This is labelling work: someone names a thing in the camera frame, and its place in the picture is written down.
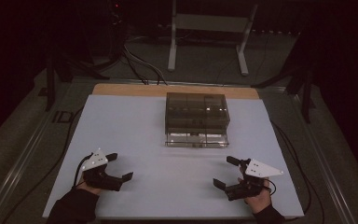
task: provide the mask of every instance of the black cable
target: black cable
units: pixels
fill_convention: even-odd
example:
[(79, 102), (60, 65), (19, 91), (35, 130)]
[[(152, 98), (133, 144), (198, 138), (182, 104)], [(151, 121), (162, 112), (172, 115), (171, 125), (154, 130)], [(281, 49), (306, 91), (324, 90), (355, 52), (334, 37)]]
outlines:
[(83, 160), (81, 160), (81, 162), (78, 164), (77, 169), (76, 169), (76, 174), (75, 174), (74, 185), (72, 186), (72, 189), (75, 189), (79, 185), (79, 184), (77, 185), (76, 182), (77, 182), (77, 177), (79, 175), (80, 167), (81, 167), (81, 165), (83, 164), (84, 161), (86, 161), (89, 158), (91, 158), (92, 154), (93, 153), (91, 153), (89, 156), (83, 158)]
[(270, 193), (270, 195), (274, 194), (277, 191), (277, 186), (274, 184), (274, 182), (270, 181), (269, 179), (265, 179), (267, 180), (269, 183), (271, 183), (274, 186), (274, 190)]
[(271, 33), (268, 32), (266, 43), (264, 44), (264, 53), (263, 53), (263, 59), (261, 60), (260, 65), (258, 65), (257, 70), (255, 71), (255, 80), (257, 79), (258, 72), (261, 68), (261, 66), (264, 64), (264, 61), (266, 60), (267, 55), (267, 43), (269, 42), (269, 37), (271, 36)]
[(25, 195), (13, 206), (12, 209), (10, 209), (10, 211), (7, 213), (7, 215), (5, 216), (4, 220), (2, 221), (2, 224), (6, 223), (7, 220), (10, 218), (10, 216), (14, 213), (14, 211), (17, 209), (17, 207), (48, 177), (48, 175), (51, 174), (51, 172), (56, 168), (56, 166), (60, 163), (60, 161), (63, 159), (66, 149), (68, 148), (68, 144), (69, 144), (69, 137), (71, 134), (71, 129), (72, 129), (72, 125), (74, 124), (74, 120), (77, 117), (77, 115), (83, 110), (84, 106), (82, 106), (80, 109), (78, 109), (75, 112), (75, 115), (73, 116), (73, 118), (71, 119), (71, 123), (69, 124), (69, 128), (68, 128), (68, 132), (66, 134), (66, 138), (65, 138), (65, 143), (63, 145), (62, 148), (62, 152), (60, 157), (56, 160), (56, 162), (54, 163), (54, 165), (48, 170), (48, 172), (30, 189), (28, 190), (27, 193), (25, 193)]
[(127, 57), (127, 55), (124, 52), (122, 55), (127, 60), (128, 66), (132, 70), (133, 74), (135, 74), (145, 85), (149, 85), (149, 80), (136, 71), (136, 69), (133, 66), (133, 64), (131, 63), (131, 60), (129, 59), (129, 57)]
[(235, 59), (237, 59), (237, 57), (235, 57), (234, 59), (232, 59), (229, 63), (227, 63), (225, 66), (223, 66), (220, 70), (219, 70), (219, 73), (217, 74), (217, 77), (216, 77), (216, 81), (214, 82), (215, 85), (217, 86), (217, 81), (219, 80), (219, 77), (220, 75), (222, 74), (222, 71), (225, 70), (226, 68), (228, 68), (234, 61)]
[(74, 189), (77, 188), (78, 186), (80, 186), (81, 184), (83, 184), (84, 182), (86, 182), (86, 181), (82, 181), (82, 182), (78, 183), (76, 186), (74, 186)]
[(159, 71), (155, 66), (153, 66), (152, 64), (148, 63), (147, 61), (143, 60), (141, 57), (135, 55), (134, 53), (130, 52), (126, 47), (124, 47), (125, 51), (128, 52), (130, 54), (130, 56), (136, 58), (139, 62), (130, 59), (131, 61), (138, 63), (140, 65), (146, 66), (148, 68), (150, 68), (153, 72), (155, 72), (158, 76), (158, 82), (160, 80), (162, 80), (164, 82), (165, 85), (168, 86), (167, 81), (165, 80), (164, 76), (161, 74), (161, 71)]
[[(273, 122), (272, 120), (270, 122), (278, 130), (278, 133), (280, 134), (281, 138), (283, 139), (283, 142), (286, 144), (286, 147), (288, 148), (288, 151), (290, 152), (290, 155), (292, 156), (293, 160), (295, 161), (296, 166), (297, 166), (298, 170), (300, 171), (300, 173), (301, 173), (301, 175), (302, 175), (302, 177), (303, 177), (303, 179), (305, 181), (305, 184), (306, 184), (307, 191), (308, 191), (310, 199), (309, 199), (309, 202), (307, 204), (306, 209), (304, 210), (304, 215), (307, 214), (307, 212), (310, 209), (310, 205), (311, 205), (311, 192), (310, 192), (310, 189), (312, 189), (313, 192), (316, 195), (316, 198), (318, 199), (319, 205), (321, 206), (322, 223), (324, 223), (324, 207), (323, 207), (323, 204), (322, 204), (322, 200), (321, 200), (319, 194), (317, 193), (316, 188), (312, 185), (312, 183), (310, 182), (310, 180), (308, 179), (308, 177), (304, 173), (304, 170), (302, 169), (301, 163), (299, 162), (298, 155), (296, 154), (295, 147), (293, 146), (293, 144), (290, 141), (290, 139), (287, 137), (287, 134), (275, 122)], [(297, 219), (298, 219), (298, 217), (297, 218), (292, 218), (292, 219), (287, 219), (286, 221), (293, 221), (293, 220), (297, 220)]]

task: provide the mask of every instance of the metal bar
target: metal bar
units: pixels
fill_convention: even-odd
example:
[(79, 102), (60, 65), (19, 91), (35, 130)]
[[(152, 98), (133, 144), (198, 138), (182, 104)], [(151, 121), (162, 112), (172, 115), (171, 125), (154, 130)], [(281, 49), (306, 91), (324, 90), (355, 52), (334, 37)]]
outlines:
[[(101, 81), (101, 80), (95, 80), (95, 79), (91, 79), (91, 78), (83, 78), (83, 77), (75, 77), (72, 80), (72, 83), (95, 83), (95, 84), (99, 84), (99, 83), (114, 83), (114, 84), (134, 84), (134, 85), (144, 85), (144, 83), (142, 81), (140, 81), (139, 79), (112, 79), (112, 80), (106, 80), (106, 81)], [(157, 85), (157, 81), (155, 80), (149, 80), (149, 85)], [(241, 85), (241, 84), (210, 84), (210, 83), (196, 83), (196, 82), (175, 82), (175, 81), (170, 81), (168, 82), (168, 84), (170, 86), (215, 86), (215, 87), (244, 87), (244, 88), (250, 88), (250, 85)]]
[(243, 76), (249, 75), (249, 70), (246, 64), (245, 55), (243, 54), (243, 51), (245, 50), (246, 42), (248, 41), (249, 35), (252, 30), (257, 7), (258, 7), (257, 4), (253, 6), (251, 15), (249, 16), (249, 21), (246, 23), (245, 29), (243, 30), (243, 39), (241, 43), (237, 46), (238, 63), (240, 65), (241, 75)]
[(176, 29), (243, 33), (248, 18), (176, 14)]
[(322, 177), (324, 178), (324, 182), (326, 183), (326, 186), (328, 190), (330, 191), (331, 198), (336, 205), (337, 211), (339, 216), (341, 217), (342, 223), (349, 223), (349, 224), (355, 224), (356, 221), (353, 217), (353, 214), (351, 212), (351, 209), (348, 207), (348, 204), (345, 200), (345, 197), (341, 191), (341, 188), (336, 181), (336, 178), (330, 168), (330, 165), (328, 164), (328, 161), (324, 155), (322, 147), (318, 144), (318, 141), (316, 140), (316, 137), (310, 128), (309, 124), (305, 122), (305, 120), (302, 117), (300, 105), (301, 102), (298, 98), (298, 95), (294, 95), (291, 98), (291, 102), (293, 105), (293, 108), (295, 109), (297, 118), (299, 122), (301, 123), (304, 132), (308, 139), (310, 140), (310, 145), (312, 148), (312, 152), (314, 153), (315, 159), (318, 162), (319, 169), (321, 170)]
[(171, 48), (168, 58), (168, 71), (175, 70), (176, 63), (176, 0), (172, 0)]
[(54, 62), (53, 62), (53, 49), (48, 48), (46, 57), (46, 76), (48, 86), (48, 104), (46, 105), (46, 111), (49, 111), (54, 105), (55, 101), (55, 85), (54, 85)]
[[(61, 84), (61, 87), (58, 91), (59, 102), (67, 92), (66, 85)], [(17, 184), (19, 183), (22, 174), (24, 173), (27, 164), (31, 160), (34, 152), (45, 133), (46, 128), (48, 127), (49, 121), (53, 116), (53, 111), (58, 107), (59, 102), (56, 102), (49, 112), (46, 112), (43, 118), (40, 120), (33, 134), (31, 135), (27, 145), (22, 150), (22, 153), (17, 158), (14, 165), (11, 167), (10, 171), (7, 173), (5, 180), (3, 181), (2, 186), (0, 187), (0, 212), (5, 208), (6, 202), (10, 198)]]

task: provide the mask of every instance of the wrist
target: wrist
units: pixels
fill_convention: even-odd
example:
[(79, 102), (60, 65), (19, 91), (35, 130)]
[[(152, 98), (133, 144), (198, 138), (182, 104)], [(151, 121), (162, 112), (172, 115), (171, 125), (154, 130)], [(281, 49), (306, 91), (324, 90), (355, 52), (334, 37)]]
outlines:
[(259, 204), (258, 206), (251, 206), (251, 210), (253, 214), (260, 213), (264, 209), (266, 209), (268, 206), (270, 206), (271, 203), (268, 204)]
[(93, 188), (93, 187), (90, 187), (86, 184), (86, 182), (83, 182), (81, 184), (79, 184), (77, 187), (77, 189), (83, 189), (83, 190), (86, 190), (90, 193), (93, 193), (93, 194), (96, 194), (96, 195), (99, 195), (101, 193), (101, 189), (96, 189), (96, 188)]

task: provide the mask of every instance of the white table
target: white table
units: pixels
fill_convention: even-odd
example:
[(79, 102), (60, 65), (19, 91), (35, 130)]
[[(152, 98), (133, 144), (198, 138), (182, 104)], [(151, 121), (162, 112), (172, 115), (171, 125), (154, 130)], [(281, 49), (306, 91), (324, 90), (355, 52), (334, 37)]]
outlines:
[(213, 185), (237, 184), (239, 168), (226, 156), (256, 159), (284, 171), (274, 207), (285, 217), (303, 216), (291, 176), (261, 100), (227, 99), (227, 148), (165, 147), (165, 97), (90, 95), (63, 160), (43, 217), (71, 187), (81, 159), (100, 147), (118, 153), (106, 172), (133, 172), (120, 192), (102, 193), (99, 219), (217, 219), (253, 217), (242, 200), (229, 202)]

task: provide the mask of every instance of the cable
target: cable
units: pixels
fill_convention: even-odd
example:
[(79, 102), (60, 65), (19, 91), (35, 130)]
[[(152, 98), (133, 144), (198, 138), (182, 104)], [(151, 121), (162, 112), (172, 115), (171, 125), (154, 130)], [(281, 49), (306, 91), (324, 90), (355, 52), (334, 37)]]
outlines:
[(266, 43), (264, 44), (264, 53), (263, 53), (263, 59), (261, 60), (260, 65), (258, 65), (257, 70), (255, 71), (255, 80), (257, 79), (258, 72), (261, 68), (261, 66), (264, 64), (264, 61), (266, 60), (267, 55), (267, 43), (269, 42), (269, 37), (271, 36), (271, 32), (268, 32)]
[(72, 186), (72, 189), (75, 189), (77, 186), (79, 186), (80, 184), (82, 184), (82, 183), (84, 182), (84, 181), (83, 181), (83, 182), (80, 183), (80, 184), (76, 184), (76, 182), (77, 182), (77, 177), (78, 177), (78, 175), (79, 175), (79, 171), (80, 171), (81, 165), (83, 164), (84, 161), (86, 161), (86, 160), (88, 160), (89, 158), (91, 158), (92, 154), (93, 154), (93, 153), (91, 153), (89, 156), (83, 158), (83, 160), (81, 160), (81, 162), (78, 164), (77, 169), (76, 169), (76, 174), (75, 174), (74, 185)]
[(149, 80), (136, 71), (135, 67), (131, 63), (131, 60), (129, 59), (129, 57), (127, 57), (125, 52), (123, 52), (122, 55), (127, 60), (127, 65), (130, 67), (130, 69), (132, 70), (133, 74), (135, 74), (145, 85), (149, 85)]
[(143, 38), (149, 38), (149, 36), (147, 35), (138, 35), (136, 37), (133, 37), (132, 39), (128, 39), (126, 42), (132, 42), (132, 41), (135, 41), (135, 40), (138, 40), (138, 39), (143, 39)]
[(269, 179), (265, 179), (267, 180), (269, 183), (272, 184), (272, 186), (274, 186), (274, 190), (270, 193), (270, 195), (274, 194), (277, 191), (277, 186), (274, 184), (274, 182), (270, 181)]
[(181, 37), (178, 37), (177, 39), (178, 40), (183, 40), (183, 41), (186, 41), (186, 38), (188, 38), (189, 36), (191, 36), (191, 34), (194, 33), (194, 30), (190, 30), (190, 32), (188, 32), (187, 35), (184, 35), (184, 36), (181, 36)]
[(144, 66), (149, 67), (150, 69), (152, 69), (152, 71), (154, 71), (154, 72), (157, 74), (157, 76), (158, 76), (158, 82), (159, 82), (160, 79), (162, 79), (162, 81), (164, 82), (164, 84), (168, 86), (167, 81), (166, 81), (165, 78), (164, 78), (164, 75), (162, 74), (162, 72), (161, 72), (156, 66), (152, 65), (151, 63), (146, 62), (145, 60), (143, 60), (143, 59), (141, 59), (140, 57), (136, 56), (135, 54), (131, 53), (131, 52), (127, 49), (126, 46), (124, 46), (124, 50), (125, 50), (125, 52), (127, 52), (128, 54), (130, 54), (130, 56), (131, 56), (133, 59), (135, 59), (137, 63), (142, 64), (142, 65), (144, 65)]
[(25, 193), (24, 196), (22, 196), (22, 198), (13, 206), (12, 209), (10, 209), (10, 211), (7, 213), (7, 215), (5, 216), (4, 220), (2, 221), (2, 224), (5, 224), (7, 222), (7, 220), (10, 218), (10, 216), (14, 213), (14, 211), (17, 209), (17, 207), (48, 177), (48, 175), (51, 174), (51, 172), (56, 168), (56, 166), (60, 163), (60, 161), (63, 159), (66, 149), (68, 148), (69, 145), (69, 137), (71, 134), (71, 130), (72, 130), (72, 125), (74, 124), (74, 120), (77, 117), (77, 115), (83, 110), (84, 106), (82, 106), (80, 109), (78, 109), (75, 112), (75, 115), (73, 116), (73, 118), (71, 119), (71, 123), (69, 124), (69, 128), (66, 134), (66, 138), (65, 138), (65, 143), (63, 145), (62, 148), (62, 152), (60, 157), (56, 160), (56, 162), (53, 164), (53, 166), (48, 170), (48, 172), (30, 189), (28, 190), (27, 193)]
[[(321, 212), (322, 212), (322, 223), (324, 223), (324, 207), (323, 207), (323, 204), (322, 204), (322, 200), (319, 196), (319, 194), (317, 193), (317, 190), (316, 188), (312, 185), (312, 183), (310, 182), (310, 180), (308, 179), (308, 177), (306, 176), (306, 174), (304, 173), (303, 169), (302, 169), (302, 166), (301, 166), (301, 163), (299, 162), (299, 158), (298, 158), (298, 155), (296, 153), (296, 149), (295, 147), (293, 146), (292, 142), (290, 141), (290, 139), (287, 137), (287, 134), (275, 123), (273, 122), (272, 120), (270, 121), (272, 123), (272, 125), (276, 128), (276, 130), (278, 130), (278, 133), (280, 134), (281, 138), (283, 139), (283, 142), (286, 144), (286, 147), (290, 153), (290, 155), (292, 156), (293, 160), (295, 161), (296, 163), (296, 166), (298, 168), (298, 170), (300, 171), (304, 181), (305, 181), (305, 184), (307, 186), (307, 191), (308, 191), (308, 194), (309, 194), (309, 202), (307, 204), (307, 207), (306, 209), (304, 210), (304, 215), (307, 214), (307, 212), (309, 211), (310, 209), (310, 205), (311, 205), (311, 192), (310, 192), (310, 189), (313, 190), (313, 192), (315, 193), (316, 195), (316, 198), (318, 199), (318, 202), (319, 202), (319, 205), (321, 206)], [(293, 221), (293, 220), (297, 220), (297, 218), (292, 218), (292, 219), (287, 219), (286, 221)]]
[(237, 59), (237, 57), (233, 58), (229, 63), (227, 63), (225, 66), (223, 66), (220, 70), (219, 70), (219, 73), (217, 74), (217, 77), (216, 77), (216, 81), (214, 82), (216, 86), (218, 86), (217, 84), (217, 80), (219, 80), (219, 77), (222, 73), (223, 70), (225, 70), (226, 68), (228, 68), (234, 61), (235, 59)]

